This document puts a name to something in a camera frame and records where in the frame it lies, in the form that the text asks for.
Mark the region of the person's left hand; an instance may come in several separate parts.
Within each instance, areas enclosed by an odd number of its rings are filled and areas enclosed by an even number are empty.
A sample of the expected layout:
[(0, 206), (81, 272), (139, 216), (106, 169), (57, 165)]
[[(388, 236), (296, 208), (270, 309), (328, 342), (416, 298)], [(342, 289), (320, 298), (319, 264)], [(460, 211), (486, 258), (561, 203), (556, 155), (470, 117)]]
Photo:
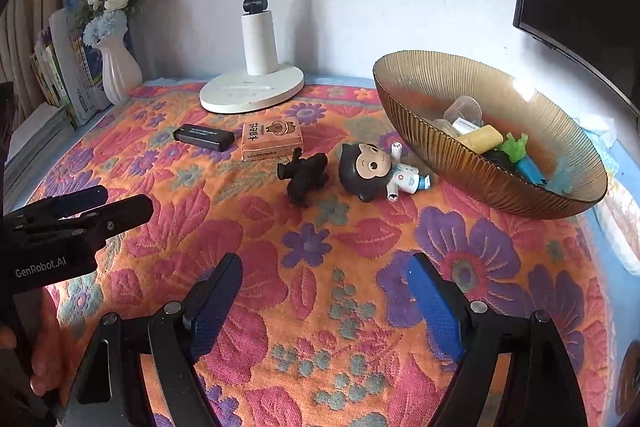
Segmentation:
[(54, 301), (46, 288), (40, 303), (40, 329), (32, 347), (32, 376), (30, 387), (35, 395), (43, 397), (58, 389), (65, 373), (62, 355), (61, 327), (56, 316)]

